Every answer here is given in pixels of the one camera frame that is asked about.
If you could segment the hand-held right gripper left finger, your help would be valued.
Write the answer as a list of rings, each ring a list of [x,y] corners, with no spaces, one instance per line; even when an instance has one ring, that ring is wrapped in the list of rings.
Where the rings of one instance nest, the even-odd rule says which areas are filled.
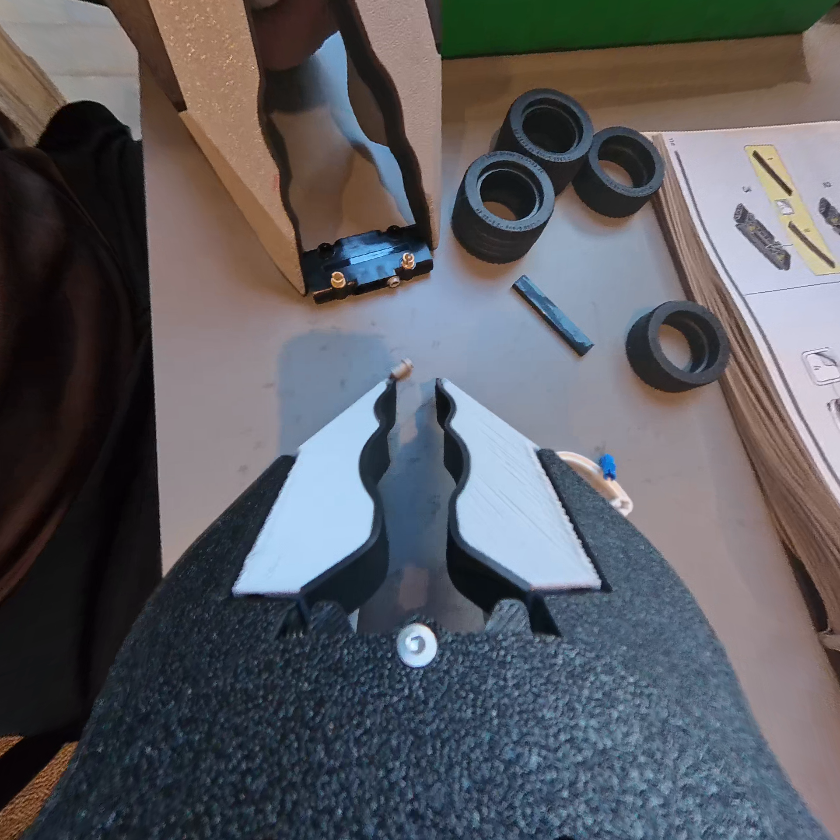
[[[373,596],[389,562],[379,483],[395,420],[396,383],[383,380],[298,448],[234,597],[335,602],[352,614]]]

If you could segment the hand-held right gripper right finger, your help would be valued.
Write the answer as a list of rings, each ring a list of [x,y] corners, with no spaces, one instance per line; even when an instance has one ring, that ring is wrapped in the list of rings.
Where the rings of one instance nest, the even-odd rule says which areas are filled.
[[[599,592],[603,581],[538,446],[448,379],[436,379],[435,400],[455,483],[449,579],[487,615],[515,602],[533,633],[561,635],[547,598]]]

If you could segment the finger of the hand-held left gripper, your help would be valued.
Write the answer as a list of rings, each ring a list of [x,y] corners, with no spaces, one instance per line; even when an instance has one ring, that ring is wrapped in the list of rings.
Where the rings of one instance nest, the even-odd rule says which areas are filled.
[[[424,1],[338,1],[345,49],[381,112],[385,144],[402,174],[428,247],[440,236],[442,60]]]
[[[302,296],[283,140],[272,142],[253,16],[242,1],[152,1],[185,104],[181,119],[281,275]]]

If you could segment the black toy brick assembly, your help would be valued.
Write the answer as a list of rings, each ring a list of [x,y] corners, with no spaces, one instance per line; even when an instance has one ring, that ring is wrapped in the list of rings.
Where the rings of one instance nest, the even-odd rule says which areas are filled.
[[[301,256],[306,292],[318,304],[394,288],[433,268],[433,254],[416,225],[324,242]]]

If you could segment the grey desk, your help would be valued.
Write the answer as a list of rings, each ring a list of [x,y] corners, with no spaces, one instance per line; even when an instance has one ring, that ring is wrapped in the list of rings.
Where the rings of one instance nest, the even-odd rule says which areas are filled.
[[[576,98],[596,128],[643,132],[838,119],[838,26],[775,42],[701,43],[443,64],[441,239],[431,276],[319,306],[280,275],[181,117],[142,75],[164,569],[275,457],[408,358],[382,488],[392,576],[364,615],[478,612],[445,573],[434,382],[446,377],[539,445],[617,461],[633,524],[724,643],[765,737],[838,836],[838,685],[719,385],[660,394],[630,369],[632,322],[683,293],[654,210],[626,220],[565,192],[526,258],[490,266],[453,240],[463,172],[532,88]],[[522,275],[594,346],[584,357],[511,288]]]

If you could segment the white curved toy beam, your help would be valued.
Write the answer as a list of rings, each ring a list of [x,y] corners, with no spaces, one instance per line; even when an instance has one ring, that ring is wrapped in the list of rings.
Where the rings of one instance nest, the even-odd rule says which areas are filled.
[[[593,461],[571,451],[556,451],[555,454],[623,517],[627,518],[633,511],[634,503],[632,499],[617,480],[603,479],[598,459]]]

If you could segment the black rubber toy tire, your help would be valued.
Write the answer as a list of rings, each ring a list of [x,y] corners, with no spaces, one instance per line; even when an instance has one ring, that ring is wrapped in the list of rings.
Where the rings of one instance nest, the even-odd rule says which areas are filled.
[[[669,326],[685,338],[687,366],[678,367],[659,338]],[[693,301],[666,301],[645,313],[628,331],[626,357],[636,375],[661,392],[680,393],[717,382],[728,367],[729,338],[716,315]]]
[[[665,163],[640,132],[609,127],[595,133],[572,184],[582,202],[605,217],[637,213],[662,186]]]
[[[540,165],[559,196],[572,183],[594,138],[593,123],[582,105],[554,89],[522,93],[500,127],[495,151],[513,151]]]
[[[451,228],[472,256],[501,265],[524,257],[553,214],[555,193],[547,172],[512,151],[475,159],[458,187]]]

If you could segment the green box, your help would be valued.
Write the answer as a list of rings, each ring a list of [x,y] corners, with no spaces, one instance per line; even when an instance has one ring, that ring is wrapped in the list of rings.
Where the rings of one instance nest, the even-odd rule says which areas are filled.
[[[444,58],[749,39],[805,32],[831,1],[443,1]]]

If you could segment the black flat toy bar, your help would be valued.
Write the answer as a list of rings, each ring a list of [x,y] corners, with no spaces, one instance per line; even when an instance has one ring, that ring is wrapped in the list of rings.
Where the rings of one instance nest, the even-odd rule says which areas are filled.
[[[592,340],[528,276],[520,276],[511,288],[579,357],[591,351]]]

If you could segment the person's dark clothing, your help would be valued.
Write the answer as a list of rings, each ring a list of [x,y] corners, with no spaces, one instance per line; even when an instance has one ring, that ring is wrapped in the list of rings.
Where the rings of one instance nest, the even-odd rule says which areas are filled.
[[[143,151],[94,101],[1,158],[1,734],[84,721],[162,577]]]

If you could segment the thick instruction booklet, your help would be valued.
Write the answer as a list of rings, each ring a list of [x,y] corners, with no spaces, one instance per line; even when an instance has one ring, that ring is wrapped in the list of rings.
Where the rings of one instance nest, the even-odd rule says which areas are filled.
[[[649,133],[654,208],[731,357],[724,396],[784,546],[839,639],[839,122]]]

